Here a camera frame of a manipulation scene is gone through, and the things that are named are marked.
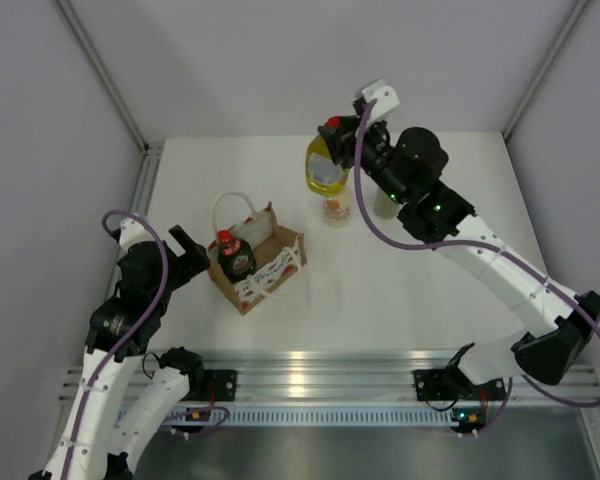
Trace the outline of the white-lid frosted jar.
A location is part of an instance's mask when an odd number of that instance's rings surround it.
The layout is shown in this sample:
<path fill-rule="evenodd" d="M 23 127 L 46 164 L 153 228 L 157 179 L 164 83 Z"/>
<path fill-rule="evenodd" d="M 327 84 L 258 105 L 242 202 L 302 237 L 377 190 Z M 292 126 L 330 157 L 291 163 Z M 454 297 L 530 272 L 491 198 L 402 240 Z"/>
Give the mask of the white-lid frosted jar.
<path fill-rule="evenodd" d="M 385 192 L 381 189 L 377 190 L 373 211 L 378 218 L 383 220 L 395 219 L 400 208 L 401 205 L 392 200 Z"/>

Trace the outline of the jute watermelon canvas bag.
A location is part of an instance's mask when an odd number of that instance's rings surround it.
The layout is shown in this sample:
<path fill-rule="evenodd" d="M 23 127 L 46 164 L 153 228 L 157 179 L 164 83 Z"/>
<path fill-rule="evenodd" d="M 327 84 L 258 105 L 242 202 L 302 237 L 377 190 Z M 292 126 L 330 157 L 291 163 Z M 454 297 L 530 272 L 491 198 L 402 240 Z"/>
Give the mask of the jute watermelon canvas bag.
<path fill-rule="evenodd" d="M 244 200 L 250 213 L 227 231 L 251 247 L 255 266 L 253 273 L 236 282 L 230 280 L 219 263 L 221 245 L 217 212 L 220 201 L 230 196 Z M 272 204 L 258 210 L 248 195 L 224 192 L 214 199 L 211 221 L 214 240 L 207 248 L 211 261 L 208 275 L 238 313 L 246 315 L 266 298 L 288 300 L 300 294 L 307 263 L 304 234 L 280 225 Z"/>

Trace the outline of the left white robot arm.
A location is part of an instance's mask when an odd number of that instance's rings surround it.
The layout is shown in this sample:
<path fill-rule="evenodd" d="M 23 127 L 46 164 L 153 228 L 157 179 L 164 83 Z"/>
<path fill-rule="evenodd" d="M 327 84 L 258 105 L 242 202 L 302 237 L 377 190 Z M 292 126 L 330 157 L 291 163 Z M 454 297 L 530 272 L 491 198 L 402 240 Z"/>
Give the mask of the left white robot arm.
<path fill-rule="evenodd" d="M 114 293 L 89 320 L 78 391 L 58 445 L 35 479 L 130 479 L 151 439 L 181 400 L 206 386 L 203 359 L 172 348 L 149 385 L 121 410 L 127 387 L 161 326 L 173 292 L 207 270 L 204 247 L 176 225 L 176 255 L 151 231 L 126 218 L 113 236 L 124 250 Z"/>

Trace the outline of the pump soap bottle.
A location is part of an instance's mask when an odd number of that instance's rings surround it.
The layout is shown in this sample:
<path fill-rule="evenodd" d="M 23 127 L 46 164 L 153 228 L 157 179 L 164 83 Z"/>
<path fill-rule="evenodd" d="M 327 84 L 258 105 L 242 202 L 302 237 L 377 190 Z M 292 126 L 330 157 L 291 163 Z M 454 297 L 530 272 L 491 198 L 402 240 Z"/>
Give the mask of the pump soap bottle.
<path fill-rule="evenodd" d="M 323 217 L 325 223 L 333 228 L 347 225 L 355 210 L 355 201 L 349 190 L 343 190 L 338 195 L 326 197 L 323 201 Z"/>

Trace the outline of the yellow-green red-cap bottle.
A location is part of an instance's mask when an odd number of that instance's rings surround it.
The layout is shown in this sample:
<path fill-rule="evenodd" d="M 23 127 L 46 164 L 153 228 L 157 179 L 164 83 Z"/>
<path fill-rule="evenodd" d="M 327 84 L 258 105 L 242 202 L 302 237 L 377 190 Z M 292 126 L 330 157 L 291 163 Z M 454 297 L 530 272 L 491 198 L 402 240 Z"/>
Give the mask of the yellow-green red-cap bottle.
<path fill-rule="evenodd" d="M 305 177 L 309 190 L 323 197 L 335 197 L 346 186 L 348 171 L 333 162 L 327 141 L 321 133 L 307 147 Z"/>

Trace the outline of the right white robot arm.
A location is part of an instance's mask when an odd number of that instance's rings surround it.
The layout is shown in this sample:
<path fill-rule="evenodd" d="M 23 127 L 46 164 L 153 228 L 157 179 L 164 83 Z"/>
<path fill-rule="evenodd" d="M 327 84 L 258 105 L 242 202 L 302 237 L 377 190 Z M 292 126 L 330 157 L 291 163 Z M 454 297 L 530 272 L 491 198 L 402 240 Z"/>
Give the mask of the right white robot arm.
<path fill-rule="evenodd" d="M 509 337 L 462 346 L 444 368 L 447 389 L 468 397 L 481 385 L 522 376 L 533 388 L 559 384 L 591 337 L 600 338 L 600 295 L 577 293 L 520 258 L 441 179 L 449 157 L 438 137 L 421 127 L 404 130 L 395 144 L 383 121 L 333 117 L 318 128 L 335 165 L 366 173 L 398 204 L 397 219 L 414 238 L 385 243 L 407 251 L 432 250 L 463 268 L 523 324 Z"/>

